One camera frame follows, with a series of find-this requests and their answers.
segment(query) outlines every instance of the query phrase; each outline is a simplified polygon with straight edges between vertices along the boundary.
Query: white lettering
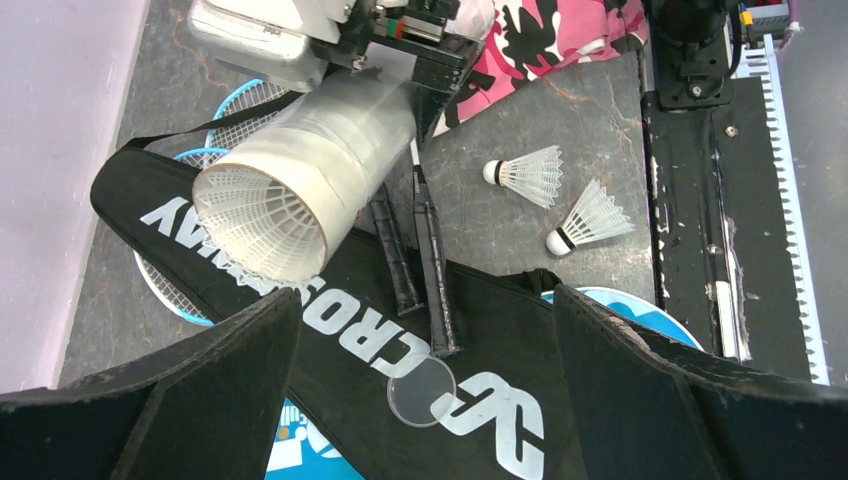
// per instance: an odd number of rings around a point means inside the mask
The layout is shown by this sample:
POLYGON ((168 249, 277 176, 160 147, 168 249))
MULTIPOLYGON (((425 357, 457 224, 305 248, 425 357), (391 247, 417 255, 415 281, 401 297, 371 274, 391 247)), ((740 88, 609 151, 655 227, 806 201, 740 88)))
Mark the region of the white lettering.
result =
MULTIPOLYGON (((501 377, 491 372, 481 372, 459 384, 466 392, 480 397, 492 393, 461 414, 454 413, 465 405, 453 398, 451 412, 440 423, 454 435, 464 436, 482 427, 490 420, 495 421, 495 456, 507 471, 525 480, 541 480, 545 470, 545 455, 533 445, 522 441, 518 444, 516 420, 540 439, 545 438, 545 425, 539 403, 523 390, 511 387, 501 377)), ((445 394, 436 400, 431 410, 440 408, 451 397, 445 394)))
MULTIPOLYGON (((206 238, 206 229, 197 221, 197 210, 194 205, 188 209, 180 229, 177 231, 177 243, 184 245, 186 248, 193 249, 203 239, 206 238)), ((204 245, 197 251, 203 258, 209 258, 217 249, 204 245)))
POLYGON ((309 303, 309 300, 312 299, 312 290, 314 289, 316 292, 324 288, 327 285, 327 282, 324 281, 321 277, 313 277, 312 280, 309 281, 305 286, 297 287, 297 291, 300 292, 300 303, 303 306, 306 306, 309 303))
POLYGON ((377 370, 389 378, 400 378, 415 370, 430 353, 430 345, 415 335, 406 332, 398 339, 409 347, 409 351, 397 363, 389 363, 382 358, 377 358, 371 364, 371 368, 377 370))
POLYGON ((383 316, 372 308, 365 310, 362 321, 352 324, 339 337, 339 344, 345 350, 371 363, 381 348, 385 347, 403 329, 397 323, 386 320, 377 325, 383 316))
POLYGON ((177 218, 177 211, 186 203, 188 203, 188 200, 185 198, 172 198, 170 202, 153 210, 139 220, 144 222, 145 225, 153 225, 153 223, 159 222, 159 233, 170 237, 171 230, 174 229, 174 220, 177 218))
MULTIPOLYGON (((179 209, 189 203, 183 198, 174 198, 167 204, 141 217, 146 225, 159 222, 158 230, 163 235, 171 236, 174 222, 179 209)), ((197 212, 191 207, 183 219, 177 232, 176 241, 188 248, 194 248, 202 242, 206 232, 197 220, 197 212)), ((197 253, 209 258, 215 249, 203 246, 197 253)), ((219 255, 212 257, 212 262, 219 268, 224 268, 219 255)), ((227 265, 227 273, 237 280, 239 285, 247 285, 266 295, 273 287, 263 282, 251 281, 243 275, 243 270, 227 265)), ((320 294, 326 281, 320 277, 310 280, 305 286, 298 286, 301 302, 304 305, 303 321, 324 335, 335 335, 342 331, 356 316, 361 308, 359 300, 339 289, 328 289, 320 294)), ((361 321, 352 324, 339 337, 340 345, 356 357, 371 363, 371 368, 387 377, 403 377, 415 369, 430 352, 430 346, 421 338, 404 332, 397 323, 383 320, 379 312, 367 308, 361 321), (379 357, 379 351, 388 345, 392 339, 403 342, 408 351, 396 363, 379 357)), ((476 404, 462 413, 456 412, 465 406, 459 398, 445 394, 431 405, 431 410, 441 410, 449 403, 450 413, 440 420, 442 426, 454 435, 464 436, 489 424, 495 423, 495 456, 498 463, 507 471, 524 480, 540 480, 544 476, 544 453, 526 441, 519 442, 519 427, 527 430, 540 439, 544 439, 544 420, 539 403, 533 396, 523 390, 513 388, 500 376, 491 372, 480 372, 458 385, 459 388, 477 398, 483 397, 476 404)), ((296 408, 284 408, 281 422, 286 425, 299 419, 306 424, 308 420, 296 408)))
POLYGON ((334 335, 353 319, 357 311, 359 300, 337 288, 331 288, 306 307, 303 321, 324 335, 334 335), (332 308, 335 311, 324 318, 332 308))

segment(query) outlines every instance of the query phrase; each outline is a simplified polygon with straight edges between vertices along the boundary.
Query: shuttlecock tube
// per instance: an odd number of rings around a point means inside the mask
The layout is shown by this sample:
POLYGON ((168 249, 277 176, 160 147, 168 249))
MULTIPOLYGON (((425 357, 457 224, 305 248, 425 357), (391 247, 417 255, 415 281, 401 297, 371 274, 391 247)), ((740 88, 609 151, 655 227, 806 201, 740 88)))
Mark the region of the shuttlecock tube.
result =
POLYGON ((403 82, 376 69, 334 74, 198 175, 198 217, 246 270, 307 280, 324 268, 415 130, 403 82))
POLYGON ((494 0, 463 0, 445 31, 483 41, 495 24, 495 10, 494 0))

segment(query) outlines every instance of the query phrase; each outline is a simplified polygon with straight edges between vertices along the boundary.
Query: machine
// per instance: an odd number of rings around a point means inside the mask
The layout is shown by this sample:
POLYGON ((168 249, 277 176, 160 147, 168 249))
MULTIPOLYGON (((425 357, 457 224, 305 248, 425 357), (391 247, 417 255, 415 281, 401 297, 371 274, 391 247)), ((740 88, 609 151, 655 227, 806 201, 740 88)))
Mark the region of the machine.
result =
POLYGON ((194 0, 189 27, 228 66, 299 92, 361 70, 371 44, 414 57, 418 142, 432 136, 481 42, 446 30, 459 0, 194 0))

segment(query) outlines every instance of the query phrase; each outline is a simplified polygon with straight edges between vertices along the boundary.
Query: shuttlecock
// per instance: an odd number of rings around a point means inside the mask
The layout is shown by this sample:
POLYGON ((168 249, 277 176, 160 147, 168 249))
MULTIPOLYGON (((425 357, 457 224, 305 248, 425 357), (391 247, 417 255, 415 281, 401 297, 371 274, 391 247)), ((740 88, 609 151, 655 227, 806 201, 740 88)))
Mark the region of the shuttlecock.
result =
POLYGON ((633 230, 630 217, 615 206, 615 197, 592 180, 583 190, 568 218, 548 235, 545 244, 554 255, 565 255, 578 245, 623 235, 633 230))
POLYGON ((483 178, 501 185, 542 208, 550 208, 559 196, 562 176, 559 146, 551 145, 515 160, 492 160, 483 167, 483 178))
POLYGON ((245 278, 308 281, 414 136, 406 82, 337 72, 197 175, 197 218, 245 278))

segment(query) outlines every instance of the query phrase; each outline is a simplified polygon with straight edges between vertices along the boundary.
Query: bag strap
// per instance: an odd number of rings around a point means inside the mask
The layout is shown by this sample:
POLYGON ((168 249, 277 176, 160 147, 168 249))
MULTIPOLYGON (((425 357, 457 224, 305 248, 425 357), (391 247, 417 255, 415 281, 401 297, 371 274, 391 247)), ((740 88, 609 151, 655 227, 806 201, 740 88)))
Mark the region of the bag strap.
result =
POLYGON ((504 275, 500 278, 515 283, 530 292, 534 297, 553 290, 554 287, 562 283, 562 280, 556 274, 544 268, 537 268, 529 272, 521 272, 514 275, 504 275))
POLYGON ((281 97, 275 98, 273 100, 268 100, 267 102, 260 103, 259 105, 254 105, 244 110, 240 110, 238 112, 227 115, 226 117, 221 117, 206 122, 203 125, 199 125, 197 127, 192 128, 191 130, 186 130, 184 132, 164 133, 162 135, 153 135, 151 137, 133 138, 118 150, 125 150, 127 148, 138 148, 143 150, 147 148, 147 146, 151 143, 158 140, 162 140, 163 138, 173 137, 176 135, 184 135, 186 133, 202 132, 204 130, 211 130, 213 128, 232 127, 247 120, 252 120, 254 118, 264 117, 265 115, 277 113, 280 110, 291 105, 295 100, 300 98, 301 95, 303 95, 302 92, 288 91, 284 93, 281 97))

